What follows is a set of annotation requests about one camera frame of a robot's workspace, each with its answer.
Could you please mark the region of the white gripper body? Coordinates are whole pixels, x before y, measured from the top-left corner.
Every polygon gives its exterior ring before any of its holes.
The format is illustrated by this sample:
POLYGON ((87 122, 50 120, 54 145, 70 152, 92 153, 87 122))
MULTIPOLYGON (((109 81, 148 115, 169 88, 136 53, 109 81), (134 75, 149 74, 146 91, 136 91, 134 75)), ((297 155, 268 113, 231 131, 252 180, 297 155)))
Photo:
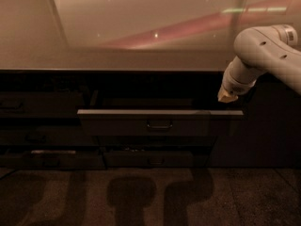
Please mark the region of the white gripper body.
POLYGON ((229 95, 244 95, 255 85, 257 75, 255 71, 245 64, 231 63, 225 70, 221 88, 229 95))

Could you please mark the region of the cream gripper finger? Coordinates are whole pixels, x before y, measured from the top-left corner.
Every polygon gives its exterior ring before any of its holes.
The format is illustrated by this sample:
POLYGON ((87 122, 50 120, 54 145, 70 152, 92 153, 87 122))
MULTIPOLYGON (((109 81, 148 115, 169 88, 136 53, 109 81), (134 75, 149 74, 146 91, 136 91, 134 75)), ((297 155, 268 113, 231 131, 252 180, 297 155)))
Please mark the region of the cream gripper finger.
POLYGON ((230 94, 229 92, 227 92, 224 87, 221 87, 220 90, 218 91, 217 94, 217 100, 220 103, 232 103, 238 100, 238 96, 237 95, 233 95, 230 94))

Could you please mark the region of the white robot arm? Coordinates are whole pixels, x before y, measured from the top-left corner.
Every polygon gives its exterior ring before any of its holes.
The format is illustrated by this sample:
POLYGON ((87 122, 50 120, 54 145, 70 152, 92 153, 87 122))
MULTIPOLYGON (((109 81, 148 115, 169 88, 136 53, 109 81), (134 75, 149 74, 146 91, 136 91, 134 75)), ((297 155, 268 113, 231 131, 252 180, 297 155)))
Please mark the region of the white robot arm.
POLYGON ((294 49, 297 43, 296 30, 287 24, 256 26, 240 32, 233 44, 235 58, 224 71, 217 100, 236 101, 265 73, 300 94, 301 52, 294 49))

